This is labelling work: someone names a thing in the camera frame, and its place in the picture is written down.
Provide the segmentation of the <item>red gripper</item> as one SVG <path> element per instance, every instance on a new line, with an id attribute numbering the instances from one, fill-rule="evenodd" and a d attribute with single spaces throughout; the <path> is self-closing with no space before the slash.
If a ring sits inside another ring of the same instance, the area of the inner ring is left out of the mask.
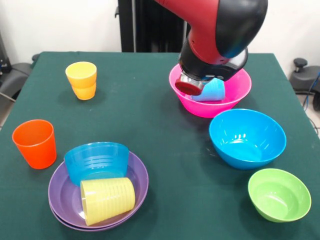
<path id="1" fill-rule="evenodd" d="M 186 95 L 199 96 L 204 89 L 204 84 L 194 79 L 178 79 L 175 87 Z"/>

